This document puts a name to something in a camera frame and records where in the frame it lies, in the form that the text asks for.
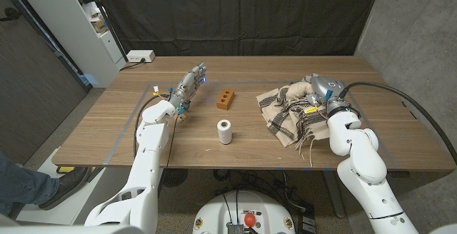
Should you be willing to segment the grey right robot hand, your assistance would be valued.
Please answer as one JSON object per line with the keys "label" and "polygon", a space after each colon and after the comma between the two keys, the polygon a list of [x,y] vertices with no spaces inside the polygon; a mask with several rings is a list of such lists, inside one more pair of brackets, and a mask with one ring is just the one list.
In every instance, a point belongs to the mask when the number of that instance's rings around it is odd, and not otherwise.
{"label": "grey right robot hand", "polygon": [[312,106],[324,106],[328,117],[350,110],[350,104],[343,98],[339,98],[344,89],[344,85],[340,81],[316,73],[305,76],[303,81],[310,83],[314,91],[314,93],[306,94],[305,98]]}

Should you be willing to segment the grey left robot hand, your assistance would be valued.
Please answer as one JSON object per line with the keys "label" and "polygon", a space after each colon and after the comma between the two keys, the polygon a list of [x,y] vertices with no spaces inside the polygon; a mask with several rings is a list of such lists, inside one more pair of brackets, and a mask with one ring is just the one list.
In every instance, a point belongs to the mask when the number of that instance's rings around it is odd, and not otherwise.
{"label": "grey left robot hand", "polygon": [[190,107],[191,99],[195,96],[199,86],[206,81],[206,65],[201,62],[189,71],[171,93],[169,102],[182,114]]}

